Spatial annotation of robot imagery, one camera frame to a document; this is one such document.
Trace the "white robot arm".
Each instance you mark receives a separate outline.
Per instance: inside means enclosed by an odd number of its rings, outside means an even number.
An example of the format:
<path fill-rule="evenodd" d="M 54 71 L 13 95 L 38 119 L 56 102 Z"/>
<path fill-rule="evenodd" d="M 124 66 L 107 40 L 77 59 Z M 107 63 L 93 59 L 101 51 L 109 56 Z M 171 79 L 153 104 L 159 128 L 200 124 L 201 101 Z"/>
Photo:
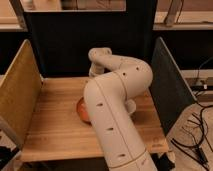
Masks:
<path fill-rule="evenodd" d="M 114 55 L 109 48 L 93 48 L 88 56 L 84 101 L 109 170 L 157 171 L 126 108 L 151 85 L 151 67 L 137 58 Z"/>

